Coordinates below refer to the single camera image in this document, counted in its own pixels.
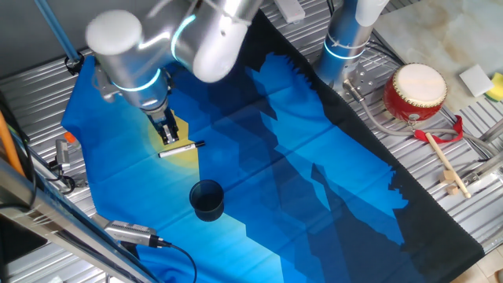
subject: beige tile floor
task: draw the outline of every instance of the beige tile floor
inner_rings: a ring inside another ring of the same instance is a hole
[[[498,270],[503,270],[503,246],[488,253],[452,283],[498,283],[494,275]]]

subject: red drum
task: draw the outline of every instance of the red drum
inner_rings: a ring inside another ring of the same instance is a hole
[[[384,106],[396,118],[422,121],[442,107],[447,84],[442,75],[425,64],[407,64],[398,69],[384,87]]]

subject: white block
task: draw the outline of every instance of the white block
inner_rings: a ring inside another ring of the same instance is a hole
[[[306,17],[306,12],[304,12],[298,0],[274,0],[274,3],[276,3],[281,15],[288,24],[303,20]]]
[[[494,87],[493,82],[490,81],[478,64],[464,71],[459,76],[474,97],[481,96]]]

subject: metal grating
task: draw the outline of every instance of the metal grating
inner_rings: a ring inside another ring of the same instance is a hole
[[[286,24],[273,0],[264,1],[261,9],[276,28],[308,60],[316,59],[322,48],[330,15],[325,0],[301,0],[306,18],[298,24]],[[384,13],[392,12],[417,0],[391,0]],[[397,66],[382,54],[366,51],[362,55],[362,80],[358,84],[363,93],[375,86],[382,86]],[[31,137],[32,148],[46,161],[55,157],[54,140],[63,138],[65,130],[60,121],[75,84],[76,77],[66,71],[63,61],[56,61],[28,72],[0,81],[0,90],[11,103],[20,125]],[[406,125],[392,118],[384,109],[380,97],[382,89],[366,95],[373,115],[386,127],[402,130]],[[350,106],[366,122],[373,133],[385,144],[398,160],[418,179],[420,184],[442,205],[460,225],[467,230],[488,252],[502,239],[503,230],[503,183],[496,172],[487,176],[476,187],[471,187],[473,198],[466,200],[458,194],[447,196],[438,175],[443,165],[429,145],[413,138],[388,136],[375,129],[360,105],[345,97]],[[496,121],[503,118],[503,104],[481,101],[461,110],[465,129],[480,136]],[[452,113],[443,111],[428,121],[425,127],[449,127]],[[503,149],[503,139],[494,143]],[[442,150],[452,165],[462,174],[479,164],[480,155],[466,141],[442,145]],[[72,169],[70,175],[86,178],[82,153],[70,148]],[[71,201],[91,216],[96,213],[89,187],[77,188],[68,196]],[[65,282],[104,282],[102,270],[78,259],[55,244],[48,244],[8,265],[11,282],[48,282],[58,276]]]

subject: drumstick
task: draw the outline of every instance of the drumstick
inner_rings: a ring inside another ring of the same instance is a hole
[[[455,181],[457,183],[457,186],[459,186],[459,188],[461,189],[461,192],[463,192],[464,197],[466,197],[466,198],[472,197],[472,195],[466,189],[466,186],[464,186],[463,181],[461,180],[461,178],[459,178],[459,175],[456,173],[456,171],[454,170],[453,166],[450,165],[450,162],[448,161],[447,157],[443,154],[442,150],[439,148],[439,145],[433,139],[433,137],[431,136],[431,134],[430,133],[426,133],[426,138],[430,142],[431,147],[437,152],[437,155],[439,156],[439,158],[443,162],[443,164],[446,166],[446,168],[448,170],[451,170],[452,172],[454,172]]]

